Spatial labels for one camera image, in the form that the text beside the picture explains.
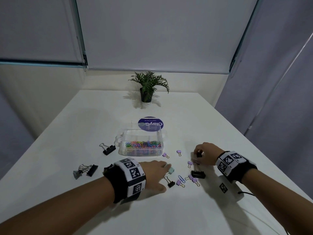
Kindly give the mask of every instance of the person's left hand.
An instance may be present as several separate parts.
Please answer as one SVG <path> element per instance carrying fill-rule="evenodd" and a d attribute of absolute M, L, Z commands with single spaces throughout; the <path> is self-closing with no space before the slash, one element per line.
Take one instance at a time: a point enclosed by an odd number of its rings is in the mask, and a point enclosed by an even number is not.
<path fill-rule="evenodd" d="M 171 167 L 171 164 L 166 165 L 163 161 L 139 162 L 143 171 L 146 174 L 146 189 L 152 189 L 164 193 L 166 187 L 159 183 Z"/>

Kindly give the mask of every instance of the black cable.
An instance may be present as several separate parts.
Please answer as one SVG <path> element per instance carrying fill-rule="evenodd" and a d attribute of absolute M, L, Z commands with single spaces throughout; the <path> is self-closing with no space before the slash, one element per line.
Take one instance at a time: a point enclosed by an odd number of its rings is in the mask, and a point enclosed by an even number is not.
<path fill-rule="evenodd" d="M 249 194 L 249 195 L 252 195 L 252 196 L 255 196 L 254 194 L 249 193 L 249 192 L 244 192 L 244 191 L 239 191 L 239 192 L 238 192 L 238 194 L 242 194 L 242 193 L 244 193 L 244 194 Z"/>
<path fill-rule="evenodd" d="M 244 191 L 239 191 L 238 194 L 248 194 L 248 195 L 252 195 L 252 196 L 255 196 L 254 194 L 252 193 L 249 193 L 249 192 L 244 192 Z"/>

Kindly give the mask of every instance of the gray curtain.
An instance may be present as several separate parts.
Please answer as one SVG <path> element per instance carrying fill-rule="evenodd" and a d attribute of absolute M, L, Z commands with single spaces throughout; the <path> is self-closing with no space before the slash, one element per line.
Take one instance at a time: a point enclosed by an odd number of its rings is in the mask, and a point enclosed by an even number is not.
<path fill-rule="evenodd" d="M 313 0 L 260 0 L 216 109 L 241 133 L 313 32 Z M 313 39 L 246 137 L 313 198 Z"/>
<path fill-rule="evenodd" d="M 0 179 L 34 142 L 0 92 Z"/>

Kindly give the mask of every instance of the person's left arm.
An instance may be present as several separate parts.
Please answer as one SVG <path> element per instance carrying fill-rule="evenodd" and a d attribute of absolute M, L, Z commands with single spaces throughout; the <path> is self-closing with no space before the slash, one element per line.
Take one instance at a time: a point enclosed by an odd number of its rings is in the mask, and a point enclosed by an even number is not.
<path fill-rule="evenodd" d="M 170 165 L 166 162 L 141 162 L 146 174 L 146 188 L 165 192 L 159 181 Z M 101 210 L 113 203 L 114 189 L 101 177 L 42 202 L 0 224 L 3 235 L 72 234 Z"/>

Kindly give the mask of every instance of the person's right arm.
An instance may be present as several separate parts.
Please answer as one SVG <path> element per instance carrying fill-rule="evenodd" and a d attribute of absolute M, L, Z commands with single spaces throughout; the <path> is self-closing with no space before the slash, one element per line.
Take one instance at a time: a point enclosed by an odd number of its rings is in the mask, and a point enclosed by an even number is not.
<path fill-rule="evenodd" d="M 212 143 L 196 146 L 194 154 L 204 152 L 197 158 L 203 165 L 215 165 L 224 152 Z M 257 169 L 250 169 L 241 180 L 274 218 L 291 234 L 313 234 L 313 203 L 288 189 Z"/>

